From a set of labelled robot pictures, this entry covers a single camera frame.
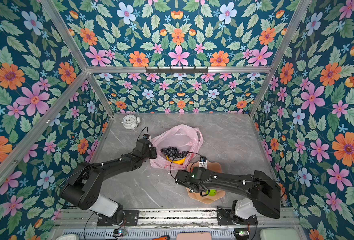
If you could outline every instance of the alarm clock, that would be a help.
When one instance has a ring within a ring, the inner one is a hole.
[[[132,114],[126,115],[124,119],[122,119],[122,123],[124,124],[124,128],[126,129],[135,129],[138,127],[140,122],[141,122],[141,118],[136,117]]]

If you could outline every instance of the floral wallpaper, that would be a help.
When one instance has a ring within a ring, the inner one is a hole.
[[[122,113],[248,113],[264,77],[260,73],[96,75],[112,109]]]
[[[0,163],[79,71],[40,3],[0,1]]]
[[[261,66],[298,2],[82,0],[61,15],[91,66]]]
[[[1,186],[0,239],[48,238],[68,206],[59,185],[78,163],[92,159],[108,119],[85,81]]]
[[[309,238],[354,239],[354,0],[314,2],[253,118]]]

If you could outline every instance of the plastic bag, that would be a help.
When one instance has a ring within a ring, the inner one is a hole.
[[[164,154],[161,152],[163,147],[176,147],[181,152],[197,152],[200,150],[200,147],[203,143],[202,134],[198,127],[189,127],[187,125],[181,124],[175,127],[172,127],[163,134],[153,138],[151,140],[154,147],[157,148],[157,158],[151,159],[151,166],[155,168],[168,169],[170,168],[170,161],[166,159]],[[188,153],[184,164],[175,164],[172,163],[172,170],[181,170],[188,166],[189,162],[197,154]]]

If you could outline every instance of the marble surface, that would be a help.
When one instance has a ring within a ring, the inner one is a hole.
[[[142,119],[134,130],[122,125],[123,114],[116,114],[97,162],[115,159],[130,152],[140,131],[148,126],[152,137],[171,127],[186,124],[198,127],[203,135],[199,151],[210,162],[219,162],[224,173],[253,174],[261,170],[271,176],[270,164],[264,159],[246,114],[136,114]],[[113,199],[124,208],[195,208],[231,207],[235,199],[243,197],[226,193],[225,197],[204,204],[191,199],[186,188],[177,185],[168,170],[152,168],[149,160],[140,169],[122,173],[103,182],[101,194]]]

